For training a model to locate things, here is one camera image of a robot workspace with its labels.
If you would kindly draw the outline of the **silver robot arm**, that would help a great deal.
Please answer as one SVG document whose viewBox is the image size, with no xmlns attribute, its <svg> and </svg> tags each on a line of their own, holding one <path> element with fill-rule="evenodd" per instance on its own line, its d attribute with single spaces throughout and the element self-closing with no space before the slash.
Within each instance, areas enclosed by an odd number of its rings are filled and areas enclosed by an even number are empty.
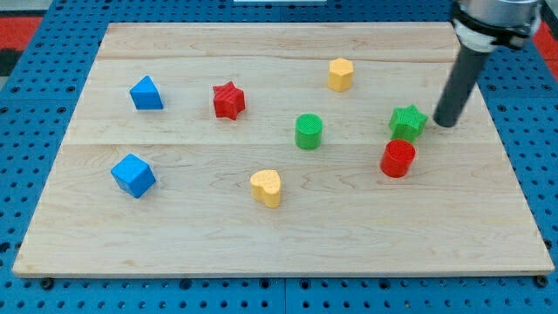
<svg viewBox="0 0 558 314">
<path fill-rule="evenodd" d="M 451 20 L 461 45 L 470 50 L 520 50 L 541 25 L 541 1 L 456 0 Z"/>
</svg>

